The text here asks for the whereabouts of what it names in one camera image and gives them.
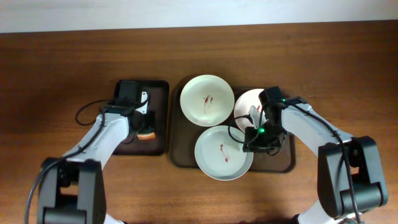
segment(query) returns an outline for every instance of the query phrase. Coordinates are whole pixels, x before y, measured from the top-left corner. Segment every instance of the white background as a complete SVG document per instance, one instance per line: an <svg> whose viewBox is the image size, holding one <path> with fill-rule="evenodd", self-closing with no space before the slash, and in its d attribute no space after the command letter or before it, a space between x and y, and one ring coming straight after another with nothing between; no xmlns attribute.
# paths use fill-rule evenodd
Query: white background
<svg viewBox="0 0 398 224"><path fill-rule="evenodd" d="M0 32L398 19L398 0L0 0Z"/></svg>

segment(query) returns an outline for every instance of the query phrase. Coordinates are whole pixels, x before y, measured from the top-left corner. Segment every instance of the tray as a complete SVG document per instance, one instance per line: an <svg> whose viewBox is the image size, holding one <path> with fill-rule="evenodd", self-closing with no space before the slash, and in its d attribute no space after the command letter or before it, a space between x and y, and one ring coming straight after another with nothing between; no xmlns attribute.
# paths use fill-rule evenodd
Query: tray
<svg viewBox="0 0 398 224"><path fill-rule="evenodd" d="M246 91L254 87L232 87L235 101ZM173 95L172 122L169 145L170 160L181 168L199 168L195 160L195 144L199 136L209 127L201 127L190 122L183 114L180 106L182 87ZM228 125L229 118L220 125ZM266 153L254 153L253 163L249 169L251 172L267 172L286 174L293 170L296 163L294 136L286 139L283 150L276 156Z"/></svg>
<svg viewBox="0 0 398 224"><path fill-rule="evenodd" d="M133 80L145 86L144 90L150 93L148 111L156 112L155 135L156 138L149 140L139 140L117 146L114 155L143 155L159 156L166 150L167 134L167 112L169 107L169 84L163 80Z"/></svg>

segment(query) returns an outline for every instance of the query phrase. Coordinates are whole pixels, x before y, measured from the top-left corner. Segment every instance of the white plate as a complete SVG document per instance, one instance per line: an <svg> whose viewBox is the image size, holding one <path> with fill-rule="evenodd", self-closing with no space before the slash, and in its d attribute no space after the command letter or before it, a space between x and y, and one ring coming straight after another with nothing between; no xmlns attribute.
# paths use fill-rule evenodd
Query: white plate
<svg viewBox="0 0 398 224"><path fill-rule="evenodd" d="M234 138L244 141L244 134L231 127ZM199 168L217 180L234 180L245 174L253 153L243 152L243 144L234 141L227 126L215 126L200 135L195 145L195 159Z"/></svg>
<svg viewBox="0 0 398 224"><path fill-rule="evenodd" d="M235 97L222 78L200 75L191 79L180 97L184 115L199 126L214 126L225 121L234 109Z"/></svg>
<svg viewBox="0 0 398 224"><path fill-rule="evenodd" d="M238 116L243 116L249 114L249 110L251 106L255 106L257 109L257 112L260 112L262 109L261 102L259 100L259 94L263 91L264 89L254 89L254 90L249 90L241 95L239 99L235 103L235 109L234 109L234 117ZM244 132L244 130L247 127L253 127L253 124L250 123L250 121L247 118L239 118L236 121L236 125L238 125L239 129Z"/></svg>

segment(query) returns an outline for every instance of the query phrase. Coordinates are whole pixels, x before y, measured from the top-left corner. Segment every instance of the brown wood surface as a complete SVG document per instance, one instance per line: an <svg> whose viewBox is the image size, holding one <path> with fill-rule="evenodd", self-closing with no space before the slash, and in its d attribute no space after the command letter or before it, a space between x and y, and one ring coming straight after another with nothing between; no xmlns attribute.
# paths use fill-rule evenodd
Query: brown wood surface
<svg viewBox="0 0 398 224"><path fill-rule="evenodd" d="M342 130L374 138L389 203L363 220L398 220L398 21L0 34L0 74L0 223L22 223L42 161L87 132L73 120L79 107L111 97L119 79L167 80L173 90L199 74L279 85ZM317 158L297 141L291 173L222 182L167 154L120 156L104 181L108 212L129 223L290 218L317 199Z"/></svg>

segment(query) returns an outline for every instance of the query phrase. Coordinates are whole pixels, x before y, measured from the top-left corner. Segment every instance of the rectangular black tray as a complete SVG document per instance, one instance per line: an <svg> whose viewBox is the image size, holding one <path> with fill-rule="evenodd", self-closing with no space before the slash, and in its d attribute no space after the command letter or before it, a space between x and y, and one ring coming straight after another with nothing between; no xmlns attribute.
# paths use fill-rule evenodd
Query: rectangular black tray
<svg viewBox="0 0 398 224"><path fill-rule="evenodd" d="M252 89L254 88L232 87L235 101L244 92ZM185 117L180 106L181 91L182 87L178 88L173 95L169 156L177 167L199 168L195 160L195 144L199 136L208 128L195 125ZM220 125L228 125L228 121L232 117L233 113ZM253 163L249 171L286 174L293 170L295 163L294 136L290 135L286 139L283 150L278 155L269 156L266 153L254 153Z"/></svg>
<svg viewBox="0 0 398 224"><path fill-rule="evenodd" d="M159 156L166 150L167 113L169 110L169 83L163 80L132 80L144 85L144 90L150 93L148 111L155 111L155 138L140 140L135 138L131 144L119 144L114 155Z"/></svg>

